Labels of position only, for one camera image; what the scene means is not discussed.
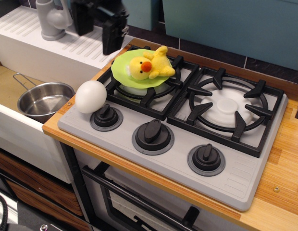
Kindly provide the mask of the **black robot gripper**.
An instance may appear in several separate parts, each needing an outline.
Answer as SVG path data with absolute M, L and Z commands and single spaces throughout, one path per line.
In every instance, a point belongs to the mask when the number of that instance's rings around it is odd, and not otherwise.
M 128 33 L 128 10 L 121 0 L 72 0 L 72 18 L 76 32 L 83 36 L 93 31 L 94 19 L 102 26 L 103 54 L 110 55 L 121 49 Z

